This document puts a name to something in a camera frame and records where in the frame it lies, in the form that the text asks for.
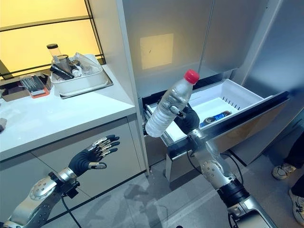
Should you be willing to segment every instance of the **white container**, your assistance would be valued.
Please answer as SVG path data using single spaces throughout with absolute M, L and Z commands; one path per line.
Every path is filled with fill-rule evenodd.
M 210 85 L 193 91 L 189 104 L 198 114 L 199 123 L 203 122 L 206 118 L 218 115 L 221 112 L 231 112 L 231 115 L 214 121 L 201 128 L 203 129 L 207 126 L 225 121 L 226 119 L 237 115 L 240 111 L 250 108 L 263 100 L 265 99 L 229 79 L 225 79 L 224 81 L 217 83 L 217 85 Z M 147 106 L 151 113 L 155 111 L 156 107 L 156 103 Z M 166 133 L 174 142 L 187 137 L 175 122 L 172 122 L 169 125 L 166 129 Z
M 90 60 L 98 63 L 94 55 L 85 55 Z M 101 70 L 95 74 L 75 77 L 73 79 L 58 81 L 56 77 L 51 74 L 51 82 L 59 93 L 63 96 L 75 95 L 85 91 L 101 88 L 108 84 L 107 76 Z

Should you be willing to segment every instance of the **tiled floor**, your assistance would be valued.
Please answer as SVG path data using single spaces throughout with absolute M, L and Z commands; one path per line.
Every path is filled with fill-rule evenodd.
M 246 189 L 264 207 L 280 228 L 300 228 L 292 215 L 289 188 L 303 175 L 297 170 L 290 178 L 277 181 L 271 176 L 274 165 L 287 155 L 295 136 L 270 147 L 249 166 L 241 166 Z M 234 173 L 235 165 L 227 159 Z M 184 183 L 169 185 L 163 175 L 164 161 L 152 166 L 150 176 L 141 174 L 103 196 L 75 209 L 83 228 L 229 228 L 226 206 L 200 175 Z M 46 228 L 76 228 L 67 214 Z

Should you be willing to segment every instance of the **white countertop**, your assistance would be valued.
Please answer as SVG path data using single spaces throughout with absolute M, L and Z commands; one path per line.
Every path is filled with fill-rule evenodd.
M 48 96 L 3 101 L 0 117 L 7 124 L 0 134 L 0 161 L 135 113 L 109 67 L 103 68 L 114 85 L 67 99 L 53 87 Z

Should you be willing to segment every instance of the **red bottle cap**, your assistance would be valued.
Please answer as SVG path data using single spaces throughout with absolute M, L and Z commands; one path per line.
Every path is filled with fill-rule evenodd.
M 185 73 L 184 78 L 191 84 L 195 84 L 199 80 L 200 75 L 196 71 L 189 69 Z

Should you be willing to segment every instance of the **sneaker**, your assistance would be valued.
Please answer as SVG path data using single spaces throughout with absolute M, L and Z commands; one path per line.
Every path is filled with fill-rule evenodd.
M 295 166 L 290 165 L 288 163 L 283 163 L 282 165 L 274 167 L 274 169 L 272 170 L 272 175 L 278 180 L 283 180 L 295 170 Z
M 289 190 L 289 196 L 293 202 L 293 213 L 295 220 L 304 227 L 304 197 L 294 195 Z

